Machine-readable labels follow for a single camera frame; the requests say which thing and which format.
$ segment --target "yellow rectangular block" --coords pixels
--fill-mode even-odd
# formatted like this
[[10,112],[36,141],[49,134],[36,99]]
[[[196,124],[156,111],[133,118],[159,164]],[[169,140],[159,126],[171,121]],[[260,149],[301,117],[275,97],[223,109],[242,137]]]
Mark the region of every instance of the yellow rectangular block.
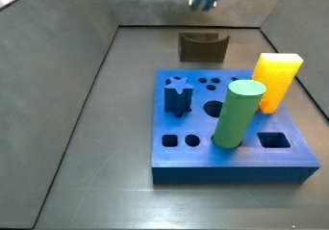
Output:
[[259,103],[259,110],[263,114],[275,112],[302,62],[303,60],[297,54],[260,54],[251,80],[266,86]]

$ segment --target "green block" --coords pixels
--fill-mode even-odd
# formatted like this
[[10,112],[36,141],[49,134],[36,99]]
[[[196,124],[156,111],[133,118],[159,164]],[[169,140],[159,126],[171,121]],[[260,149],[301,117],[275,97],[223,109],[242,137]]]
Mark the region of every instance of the green block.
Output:
[[239,146],[264,91],[264,85],[254,80],[230,83],[212,138],[218,147]]

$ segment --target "star-shaped block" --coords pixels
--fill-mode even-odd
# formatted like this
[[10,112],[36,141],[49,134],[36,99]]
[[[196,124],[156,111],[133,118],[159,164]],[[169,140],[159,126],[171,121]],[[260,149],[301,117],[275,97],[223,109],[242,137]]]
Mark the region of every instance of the star-shaped block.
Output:
[[192,86],[187,84],[187,78],[169,78],[169,84],[164,87],[164,112],[173,112],[180,117],[183,112],[190,112]]

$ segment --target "shape sorter board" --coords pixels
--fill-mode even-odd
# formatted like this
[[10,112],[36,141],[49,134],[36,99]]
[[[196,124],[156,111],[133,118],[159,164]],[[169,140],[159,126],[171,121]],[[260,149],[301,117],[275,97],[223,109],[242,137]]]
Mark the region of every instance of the shape sorter board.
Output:
[[[255,112],[240,146],[212,144],[228,84],[250,79],[250,70],[156,70],[152,114],[151,174],[153,184],[302,183],[319,162],[288,116]],[[192,86],[190,112],[164,112],[169,78]]]

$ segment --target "square hole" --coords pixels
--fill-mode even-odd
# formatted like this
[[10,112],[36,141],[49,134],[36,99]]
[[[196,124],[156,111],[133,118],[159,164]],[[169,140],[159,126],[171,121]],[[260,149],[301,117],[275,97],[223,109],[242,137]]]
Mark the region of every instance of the square hole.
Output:
[[176,147],[179,145],[177,135],[163,135],[161,145],[164,147]]
[[290,143],[283,133],[256,133],[264,148],[290,148]]

